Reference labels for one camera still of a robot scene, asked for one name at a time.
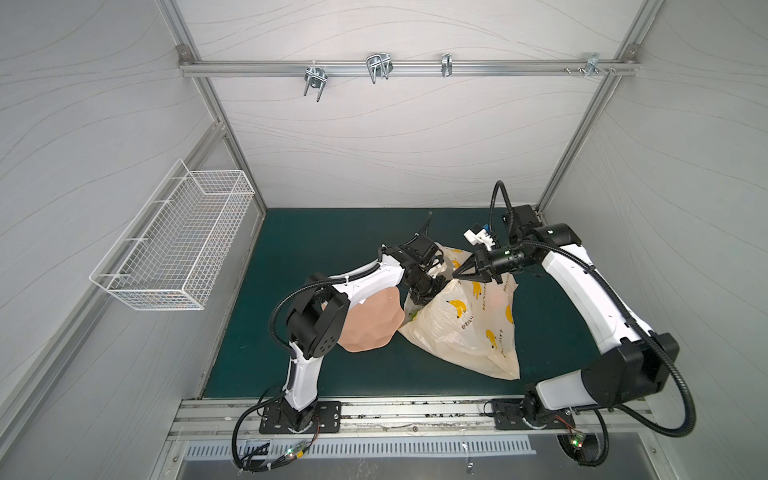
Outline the cream banana print plastic bag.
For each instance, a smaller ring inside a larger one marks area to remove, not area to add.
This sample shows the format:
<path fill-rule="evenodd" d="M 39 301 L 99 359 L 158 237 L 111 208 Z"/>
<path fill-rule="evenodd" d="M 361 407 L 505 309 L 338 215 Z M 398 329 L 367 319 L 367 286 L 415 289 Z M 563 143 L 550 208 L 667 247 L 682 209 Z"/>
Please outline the cream banana print plastic bag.
<path fill-rule="evenodd" d="M 512 315 L 517 282 L 505 273 L 500 284 L 456 280 L 453 271 L 470 253 L 442 247 L 445 262 L 436 269 L 447 281 L 424 306 L 407 298 L 399 333 L 449 363 L 502 380 L 518 380 L 520 365 Z"/>

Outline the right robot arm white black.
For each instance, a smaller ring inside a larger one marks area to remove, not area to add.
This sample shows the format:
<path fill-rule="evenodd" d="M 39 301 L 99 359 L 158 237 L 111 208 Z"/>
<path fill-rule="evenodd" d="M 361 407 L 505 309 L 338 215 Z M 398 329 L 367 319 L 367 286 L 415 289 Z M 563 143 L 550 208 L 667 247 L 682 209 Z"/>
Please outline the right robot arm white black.
<path fill-rule="evenodd" d="M 568 225 L 525 225 L 510 234 L 505 246 L 479 225 L 464 236 L 475 250 L 455 270 L 455 278 L 499 283 L 505 273 L 541 266 L 575 305 L 600 352 L 586 367 L 540 381 L 526 393 L 519 415 L 530 428 L 542 429 L 568 409 L 616 408 L 667 437 L 684 437 L 694 430 L 694 398 L 674 363 L 677 341 L 656 333 L 627 307 Z M 674 381 L 683 403 L 684 419 L 678 427 L 656 424 L 627 405 L 662 391 L 667 380 Z"/>

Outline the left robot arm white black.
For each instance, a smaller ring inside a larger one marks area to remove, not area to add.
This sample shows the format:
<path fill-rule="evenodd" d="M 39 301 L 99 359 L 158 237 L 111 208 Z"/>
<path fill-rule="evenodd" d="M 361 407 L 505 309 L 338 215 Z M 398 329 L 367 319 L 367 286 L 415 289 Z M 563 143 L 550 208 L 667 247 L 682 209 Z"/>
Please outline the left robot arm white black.
<path fill-rule="evenodd" d="M 291 429 L 303 430 L 312 420 L 323 357 L 339 343 L 350 310 L 400 284 L 416 301 L 432 300 L 446 284 L 434 272 L 443 263 L 441 247 L 431 241 L 382 246 L 372 262 L 344 274 L 314 274 L 278 303 L 269 332 L 289 352 L 280 412 Z"/>

